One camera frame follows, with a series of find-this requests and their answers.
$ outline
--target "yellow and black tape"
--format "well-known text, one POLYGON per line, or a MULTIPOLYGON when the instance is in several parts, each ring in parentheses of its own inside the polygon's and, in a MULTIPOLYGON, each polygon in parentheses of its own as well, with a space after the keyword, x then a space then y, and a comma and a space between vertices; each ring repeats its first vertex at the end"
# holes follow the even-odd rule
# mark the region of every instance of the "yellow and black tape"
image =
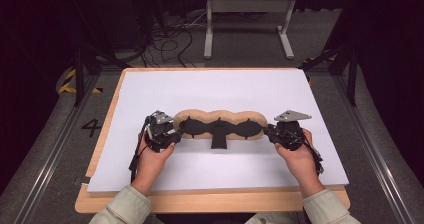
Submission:
MULTIPOLYGON (((59 88, 59 93, 77 93, 77 89, 75 87, 69 87, 69 83, 71 82, 72 78, 75 76, 76 70, 74 67, 69 70, 68 75, 66 75, 65 80, 63 81, 62 86, 59 88)), ((92 93, 102 93, 103 88, 94 88, 92 93)))

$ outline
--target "wavy brown object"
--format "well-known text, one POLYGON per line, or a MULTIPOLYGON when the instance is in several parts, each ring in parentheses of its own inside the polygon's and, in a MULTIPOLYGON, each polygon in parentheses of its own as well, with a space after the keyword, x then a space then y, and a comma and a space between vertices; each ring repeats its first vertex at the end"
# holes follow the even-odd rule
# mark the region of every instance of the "wavy brown object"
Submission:
MULTIPOLYGON (((268 126, 268 122, 266 118, 264 117, 264 115, 262 115, 259 112, 243 111, 243 112, 234 113, 234 112, 230 112, 226 110, 205 112, 205 111, 197 110, 197 109, 189 109, 189 110, 181 111, 177 113, 177 115, 175 115, 174 121, 173 121, 174 129, 177 130, 180 126, 180 123, 187 120, 189 117, 191 119, 201 121, 205 124, 221 119, 222 121, 227 121, 233 125, 237 125, 239 123, 245 122, 248 119, 250 119, 251 121, 258 123, 262 127, 268 126)), ((247 140, 259 139, 263 134, 264 134, 263 131, 261 131, 255 136, 248 137, 247 140)), ((194 139, 212 139, 212 136, 213 135, 211 133, 205 132, 203 134, 196 135, 194 139)), ((183 137, 193 138, 191 135, 188 135, 188 134, 183 134, 183 137)), ((235 133, 226 135, 226 138, 229 140, 246 140, 245 137, 239 136, 235 133)))

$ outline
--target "person's right hand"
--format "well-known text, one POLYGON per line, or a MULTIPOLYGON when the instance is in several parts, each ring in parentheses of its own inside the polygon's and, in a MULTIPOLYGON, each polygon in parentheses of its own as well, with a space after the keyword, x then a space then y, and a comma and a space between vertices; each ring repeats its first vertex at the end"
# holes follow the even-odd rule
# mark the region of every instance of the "person's right hand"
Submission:
MULTIPOLYGON (((308 143, 312 145, 311 132, 303 129, 303 133, 308 143)), ((305 145, 301 145, 295 151, 290 151, 276 143, 275 149, 284 158, 289 171, 299 182, 303 197, 308 197, 324 189, 324 186, 318 179, 312 153, 305 145)))

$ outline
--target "table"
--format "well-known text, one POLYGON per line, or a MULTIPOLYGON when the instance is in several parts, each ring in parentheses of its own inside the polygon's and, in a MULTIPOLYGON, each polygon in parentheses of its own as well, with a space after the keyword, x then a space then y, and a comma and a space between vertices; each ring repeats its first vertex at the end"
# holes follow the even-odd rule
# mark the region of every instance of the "table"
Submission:
MULTIPOLYGON (((100 133, 91 162, 86 172, 92 177, 96 170, 100 155, 103 151, 107 134, 110 130, 123 78, 126 72, 137 71, 178 71, 178 70, 217 70, 212 68, 134 68, 123 72, 115 95, 111 101, 108 114, 100 133)), ((346 206, 350 206, 349 198, 343 185, 327 186, 346 206)), ((75 209, 80 213, 96 213, 116 195, 114 193, 89 193, 87 186, 81 187, 76 200, 75 209)), ((183 190, 153 192, 149 197, 152 202, 153 213, 204 213, 204 212, 266 212, 266 211, 301 211, 302 197, 297 187, 288 188, 249 188, 224 190, 183 190)))

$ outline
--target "sleeve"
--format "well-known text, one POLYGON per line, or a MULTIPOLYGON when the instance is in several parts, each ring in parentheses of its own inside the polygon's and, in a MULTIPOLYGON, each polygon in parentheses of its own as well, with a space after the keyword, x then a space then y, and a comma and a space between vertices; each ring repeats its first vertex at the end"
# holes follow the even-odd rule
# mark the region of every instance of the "sleeve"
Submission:
POLYGON ((350 215, 346 207, 328 189, 305 198, 303 205, 312 223, 360 223, 350 215))
POLYGON ((90 223, 140 223, 150 214, 150 200, 134 187, 122 189, 90 223))

